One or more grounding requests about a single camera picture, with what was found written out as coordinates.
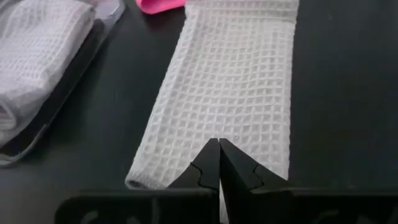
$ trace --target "dark surface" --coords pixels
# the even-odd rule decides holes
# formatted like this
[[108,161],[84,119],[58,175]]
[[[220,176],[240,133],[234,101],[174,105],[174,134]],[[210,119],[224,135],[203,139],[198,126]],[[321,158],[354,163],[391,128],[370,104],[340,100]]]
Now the dark surface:
[[[174,52],[183,9],[126,11],[36,149],[0,170],[1,223],[51,223],[81,189],[124,178]],[[398,2],[302,0],[289,175],[299,185],[398,187]]]

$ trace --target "white waffle towel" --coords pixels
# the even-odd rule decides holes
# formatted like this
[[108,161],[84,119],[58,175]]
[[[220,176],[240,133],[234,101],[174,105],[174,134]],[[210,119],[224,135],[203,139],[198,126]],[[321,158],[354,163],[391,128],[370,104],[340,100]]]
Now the white waffle towel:
[[188,0],[126,184],[172,183],[210,138],[287,179],[298,0]]
[[39,111],[93,19],[76,0],[0,0],[0,147]]

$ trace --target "black table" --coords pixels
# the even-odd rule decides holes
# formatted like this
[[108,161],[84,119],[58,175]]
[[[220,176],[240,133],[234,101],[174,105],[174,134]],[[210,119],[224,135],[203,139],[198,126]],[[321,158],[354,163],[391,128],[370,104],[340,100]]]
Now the black table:
[[[127,10],[36,149],[0,170],[1,223],[51,223],[79,190],[126,190],[185,19]],[[398,2],[302,0],[290,180],[398,187]]]

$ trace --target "pink object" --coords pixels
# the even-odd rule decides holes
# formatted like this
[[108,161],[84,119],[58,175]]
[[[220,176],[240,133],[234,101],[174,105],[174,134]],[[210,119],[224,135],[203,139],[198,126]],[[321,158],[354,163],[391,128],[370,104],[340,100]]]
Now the pink object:
[[148,14],[163,12],[185,4],[185,0],[136,0],[138,7]]

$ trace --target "pink sponge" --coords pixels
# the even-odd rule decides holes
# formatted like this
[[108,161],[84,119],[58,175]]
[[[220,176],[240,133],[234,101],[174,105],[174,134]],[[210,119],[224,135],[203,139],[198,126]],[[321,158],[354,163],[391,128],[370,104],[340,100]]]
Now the pink sponge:
[[185,4],[185,0],[136,0],[138,7],[148,14],[163,12]]

